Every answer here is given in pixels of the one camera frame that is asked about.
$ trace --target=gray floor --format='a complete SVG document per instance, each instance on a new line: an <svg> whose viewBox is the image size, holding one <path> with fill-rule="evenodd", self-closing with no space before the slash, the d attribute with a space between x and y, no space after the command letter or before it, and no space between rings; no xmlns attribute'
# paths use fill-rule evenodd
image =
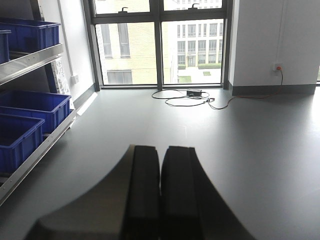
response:
<svg viewBox="0 0 320 240"><path fill-rule="evenodd" d="M320 92L235 99L224 110L169 107L153 90L104 90L0 207L0 240L102 179L129 144L195 147L211 181L257 240L319 240ZM216 106L230 95L210 90Z"/></svg>

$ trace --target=charger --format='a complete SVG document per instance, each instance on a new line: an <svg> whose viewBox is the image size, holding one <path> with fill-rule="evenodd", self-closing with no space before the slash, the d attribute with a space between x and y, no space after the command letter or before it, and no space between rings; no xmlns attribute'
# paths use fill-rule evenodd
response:
<svg viewBox="0 0 320 240"><path fill-rule="evenodd" d="M187 89L186 95L189 97L201 97L202 96L202 90L201 89Z"/></svg>

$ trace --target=white wall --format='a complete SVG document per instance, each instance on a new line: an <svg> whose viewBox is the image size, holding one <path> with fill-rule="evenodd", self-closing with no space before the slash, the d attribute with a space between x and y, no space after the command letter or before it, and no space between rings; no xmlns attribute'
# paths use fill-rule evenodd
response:
<svg viewBox="0 0 320 240"><path fill-rule="evenodd" d="M75 100L94 83L90 48L82 1L60 0L60 2L62 16L59 11L58 0L43 0L41 7L46 21L62 23L63 18L66 39L62 31L63 26L59 27L60 42L64 43L62 61L71 95L73 100ZM67 55L66 43L70 58ZM74 84L71 82L70 77L72 74L78 74L78 83Z"/></svg>
<svg viewBox="0 0 320 240"><path fill-rule="evenodd" d="M320 0L235 0L233 86L281 83L272 63L283 63L284 85L315 84L320 65Z"/></svg>

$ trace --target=electrical outlet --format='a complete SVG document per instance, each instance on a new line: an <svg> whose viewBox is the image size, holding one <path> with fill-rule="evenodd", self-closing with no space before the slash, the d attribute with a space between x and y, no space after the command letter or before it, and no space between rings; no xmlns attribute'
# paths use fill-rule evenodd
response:
<svg viewBox="0 0 320 240"><path fill-rule="evenodd" d="M277 67L280 67L280 68L282 69L282 68L283 68L283 67L282 67L282 63L281 63L281 62L274 62L274 63L272 64L272 70L273 70L273 71L275 71L275 72L279 71L279 70L277 69Z"/></svg>
<svg viewBox="0 0 320 240"><path fill-rule="evenodd" d="M73 84L77 84L79 82L79 75L78 74L72 75L71 76L71 82Z"/></svg>

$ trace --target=blue plastic crate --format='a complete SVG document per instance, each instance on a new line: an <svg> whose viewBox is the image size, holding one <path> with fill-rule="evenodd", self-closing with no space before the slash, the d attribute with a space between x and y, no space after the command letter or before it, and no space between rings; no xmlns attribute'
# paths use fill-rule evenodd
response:
<svg viewBox="0 0 320 240"><path fill-rule="evenodd" d="M0 114L44 119L43 133L52 133L70 114L69 95L33 91L5 91L0 94Z"/></svg>
<svg viewBox="0 0 320 240"><path fill-rule="evenodd" d="M44 119L0 114L0 172L13 173L43 142Z"/></svg>
<svg viewBox="0 0 320 240"><path fill-rule="evenodd" d="M33 53L59 43L59 23L0 17L0 30L11 30L10 51Z"/></svg>
<svg viewBox="0 0 320 240"><path fill-rule="evenodd" d="M0 64L9 61L8 34L10 33L10 30L0 30Z"/></svg>

